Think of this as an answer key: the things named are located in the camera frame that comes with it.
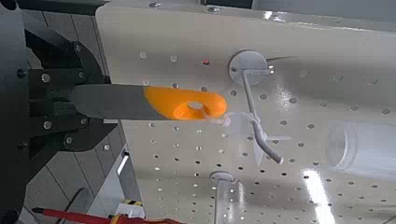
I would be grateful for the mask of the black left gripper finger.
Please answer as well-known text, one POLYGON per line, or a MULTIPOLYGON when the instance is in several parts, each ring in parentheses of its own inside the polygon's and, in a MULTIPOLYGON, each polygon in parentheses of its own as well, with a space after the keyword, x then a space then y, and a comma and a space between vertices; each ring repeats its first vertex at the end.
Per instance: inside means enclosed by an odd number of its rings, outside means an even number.
POLYGON ((73 106, 27 106, 18 110, 18 117, 27 137, 19 147, 27 147, 30 161, 45 150, 51 154, 91 150, 117 127, 82 115, 73 106))
POLYGON ((94 55, 79 41, 70 41, 47 30, 25 30, 26 47, 41 62, 41 69, 29 70, 31 99, 59 97, 59 92, 78 85, 109 84, 94 55))

